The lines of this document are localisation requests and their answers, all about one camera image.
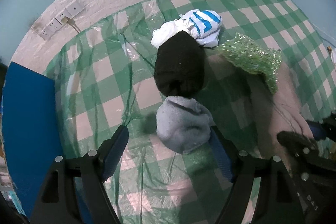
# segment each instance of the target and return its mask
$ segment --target knit hat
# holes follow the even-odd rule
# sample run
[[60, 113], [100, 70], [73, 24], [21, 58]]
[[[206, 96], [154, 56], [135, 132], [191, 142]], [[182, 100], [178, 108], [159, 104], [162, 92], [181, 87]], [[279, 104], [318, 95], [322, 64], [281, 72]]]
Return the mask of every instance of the knit hat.
[[165, 96], [191, 98], [204, 82], [203, 48], [185, 31], [178, 32], [157, 50], [154, 79]]

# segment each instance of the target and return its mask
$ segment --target green checkered tablecloth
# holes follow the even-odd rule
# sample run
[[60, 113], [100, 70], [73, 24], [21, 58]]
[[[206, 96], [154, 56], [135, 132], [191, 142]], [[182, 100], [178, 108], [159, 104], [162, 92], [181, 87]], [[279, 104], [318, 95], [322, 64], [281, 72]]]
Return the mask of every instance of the green checkered tablecloth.
[[[223, 18], [220, 43], [240, 32], [262, 47], [280, 49], [305, 118], [320, 120], [335, 108], [332, 61], [291, 0], [147, 0], [100, 20], [71, 39], [45, 73], [55, 80], [67, 158], [98, 148], [118, 125], [128, 127], [126, 150], [105, 183], [123, 223], [214, 223], [231, 190], [207, 144], [179, 155], [156, 136], [156, 111], [165, 97], [153, 79], [157, 50], [151, 33], [192, 9], [214, 10]], [[216, 49], [206, 54], [206, 85], [196, 99], [227, 139], [257, 156], [246, 80]], [[254, 187], [251, 210], [257, 192]]]

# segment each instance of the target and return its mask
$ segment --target electrical outlet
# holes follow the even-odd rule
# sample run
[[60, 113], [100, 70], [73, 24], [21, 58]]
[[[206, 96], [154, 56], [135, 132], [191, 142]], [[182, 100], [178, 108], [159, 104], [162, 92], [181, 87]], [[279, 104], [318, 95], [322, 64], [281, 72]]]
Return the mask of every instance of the electrical outlet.
[[68, 10], [68, 12], [71, 14], [71, 16], [74, 17], [80, 11], [83, 10], [83, 6], [80, 5], [77, 0], [74, 0], [68, 6], [66, 6], [66, 10]]
[[57, 21], [60, 22], [60, 24], [62, 24], [62, 25], [64, 25], [63, 22], [62, 22], [62, 19], [65, 18], [65, 17], [72, 18], [72, 15], [69, 13], [69, 11], [67, 9], [64, 9], [57, 16], [55, 16]]
[[50, 37], [53, 36], [53, 32], [49, 30], [48, 27], [45, 27], [41, 33], [39, 33], [39, 36], [42, 37], [44, 40], [48, 40]]
[[50, 31], [52, 32], [56, 32], [57, 30], [59, 30], [62, 27], [62, 24], [60, 24], [56, 18], [54, 18], [52, 21], [49, 22], [48, 24], [48, 29], [50, 29]]

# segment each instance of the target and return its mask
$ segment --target blue striped cloth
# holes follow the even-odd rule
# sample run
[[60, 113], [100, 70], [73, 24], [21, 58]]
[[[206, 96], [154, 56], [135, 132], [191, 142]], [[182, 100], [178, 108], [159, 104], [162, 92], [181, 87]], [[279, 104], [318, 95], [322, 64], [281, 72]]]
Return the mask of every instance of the blue striped cloth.
[[191, 10], [185, 15], [180, 15], [182, 19], [189, 19], [195, 26], [198, 36], [196, 41], [205, 47], [218, 46], [218, 35], [222, 18], [215, 11], [211, 10]]

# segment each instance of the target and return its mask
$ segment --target blue panel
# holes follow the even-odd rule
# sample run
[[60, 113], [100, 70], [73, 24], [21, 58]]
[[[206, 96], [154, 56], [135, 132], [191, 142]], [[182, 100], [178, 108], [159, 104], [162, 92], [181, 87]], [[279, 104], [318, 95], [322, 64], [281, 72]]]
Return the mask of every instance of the blue panel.
[[233, 182], [234, 174], [232, 173], [231, 160], [212, 128], [210, 131], [209, 144], [223, 177], [225, 177], [228, 181]]
[[30, 218], [52, 161], [63, 154], [53, 80], [10, 64], [3, 89], [2, 133], [9, 173]]

